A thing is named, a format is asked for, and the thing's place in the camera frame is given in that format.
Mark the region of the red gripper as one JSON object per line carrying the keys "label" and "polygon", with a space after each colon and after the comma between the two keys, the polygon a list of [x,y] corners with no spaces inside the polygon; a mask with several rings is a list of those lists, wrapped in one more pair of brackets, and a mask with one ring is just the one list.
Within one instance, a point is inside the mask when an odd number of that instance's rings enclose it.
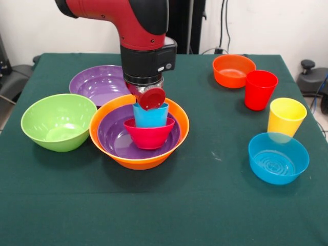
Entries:
{"label": "red gripper", "polygon": [[164,78],[148,85],[137,85],[125,81],[128,90],[144,110],[159,108],[165,102],[166,93],[163,89],[163,82]]}

